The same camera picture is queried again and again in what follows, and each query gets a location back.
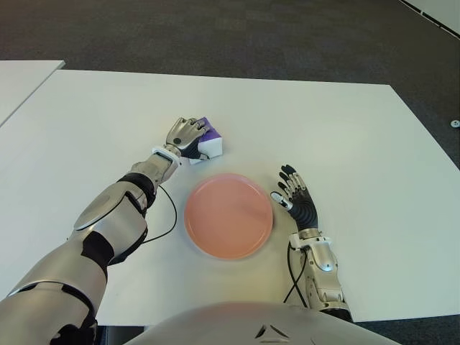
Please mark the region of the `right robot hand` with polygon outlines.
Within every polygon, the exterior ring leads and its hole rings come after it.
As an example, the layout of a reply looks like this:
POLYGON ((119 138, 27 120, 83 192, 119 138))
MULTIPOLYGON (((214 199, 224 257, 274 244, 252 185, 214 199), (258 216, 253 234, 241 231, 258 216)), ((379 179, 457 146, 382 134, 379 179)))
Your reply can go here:
POLYGON ((282 182, 277 191, 270 193, 271 199, 282 206, 295 222, 298 231, 318 228, 318 212, 302 177, 291 165, 282 165, 279 176, 282 182))

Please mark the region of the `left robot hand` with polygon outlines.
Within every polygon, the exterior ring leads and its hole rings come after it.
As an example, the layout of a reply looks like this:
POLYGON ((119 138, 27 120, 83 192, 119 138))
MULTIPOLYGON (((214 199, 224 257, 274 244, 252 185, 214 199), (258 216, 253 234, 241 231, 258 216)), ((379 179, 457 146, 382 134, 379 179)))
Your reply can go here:
POLYGON ((180 117, 168 132, 164 148, 178 157, 208 160, 209 156, 198 149, 198 143, 209 130, 203 119, 180 117))

